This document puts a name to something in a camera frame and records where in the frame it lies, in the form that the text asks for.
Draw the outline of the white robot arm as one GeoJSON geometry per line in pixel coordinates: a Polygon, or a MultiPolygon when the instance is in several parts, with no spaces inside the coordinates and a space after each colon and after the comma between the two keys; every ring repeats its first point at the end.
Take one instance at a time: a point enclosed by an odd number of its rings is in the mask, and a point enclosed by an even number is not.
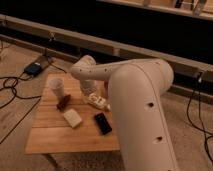
{"type": "Polygon", "coordinates": [[[98,64],[89,55],[70,69],[81,83],[108,83],[108,100],[126,171],[180,171],[160,96],[174,74],[159,58],[98,64]]]}

